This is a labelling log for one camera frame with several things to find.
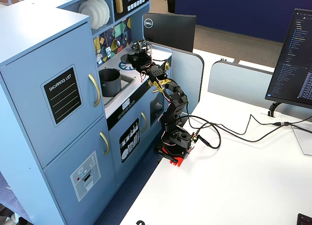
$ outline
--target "black chalkboard label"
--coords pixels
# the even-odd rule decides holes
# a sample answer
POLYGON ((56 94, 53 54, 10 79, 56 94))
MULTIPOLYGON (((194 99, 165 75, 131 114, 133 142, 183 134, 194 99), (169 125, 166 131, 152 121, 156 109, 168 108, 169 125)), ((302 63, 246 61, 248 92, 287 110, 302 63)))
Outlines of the black chalkboard label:
POLYGON ((134 148, 140 142, 140 125, 139 120, 135 122, 126 130, 119 139, 121 162, 123 163, 132 153, 134 148))
POLYGON ((73 67, 43 87, 56 124, 65 119, 81 105, 73 67))

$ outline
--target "white desk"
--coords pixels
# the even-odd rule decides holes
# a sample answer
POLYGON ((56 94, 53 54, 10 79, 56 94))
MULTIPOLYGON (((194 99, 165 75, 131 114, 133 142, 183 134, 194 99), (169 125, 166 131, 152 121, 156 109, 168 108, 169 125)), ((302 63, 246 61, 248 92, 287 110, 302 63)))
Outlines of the white desk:
MULTIPOLYGON (((244 131, 249 114, 275 122, 256 106, 211 93, 193 114, 238 132, 244 131)), ((185 128, 192 133, 188 124, 185 128)), ((244 137, 255 140, 272 129, 252 121, 244 137)), ((258 143, 220 133, 218 151, 198 141, 180 168, 163 159, 121 225, 138 220, 146 225, 295 225, 298 213, 312 216, 312 157, 302 154, 290 127, 258 143)), ((202 129, 200 135, 218 144, 213 129, 202 129)))

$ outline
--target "shopping list sign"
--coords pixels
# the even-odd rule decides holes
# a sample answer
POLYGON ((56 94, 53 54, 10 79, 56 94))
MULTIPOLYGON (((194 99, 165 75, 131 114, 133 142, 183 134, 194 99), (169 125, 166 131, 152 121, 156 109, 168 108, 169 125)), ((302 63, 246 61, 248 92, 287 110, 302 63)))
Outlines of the shopping list sign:
POLYGON ((73 67, 48 82, 43 88, 56 124, 81 105, 73 67))

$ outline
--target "gray desk divider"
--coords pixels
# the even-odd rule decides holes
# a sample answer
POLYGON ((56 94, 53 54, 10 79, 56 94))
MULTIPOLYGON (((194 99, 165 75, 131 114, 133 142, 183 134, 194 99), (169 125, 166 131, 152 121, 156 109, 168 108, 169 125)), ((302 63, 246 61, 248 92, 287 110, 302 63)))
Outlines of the gray desk divider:
MULTIPOLYGON (((211 68, 208 92, 269 109, 273 102, 264 97, 272 74, 233 62, 217 61, 211 68)), ((312 115, 311 109, 288 104, 281 104, 276 111, 299 119, 312 115)))

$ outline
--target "computer monitor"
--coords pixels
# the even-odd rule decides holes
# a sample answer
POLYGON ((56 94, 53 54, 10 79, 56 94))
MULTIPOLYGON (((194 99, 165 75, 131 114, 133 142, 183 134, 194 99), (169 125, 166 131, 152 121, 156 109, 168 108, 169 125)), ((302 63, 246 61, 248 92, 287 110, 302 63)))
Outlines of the computer monitor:
POLYGON ((196 16, 144 14, 146 40, 193 52, 196 16))
POLYGON ((265 99, 312 109, 312 11, 295 9, 265 99))

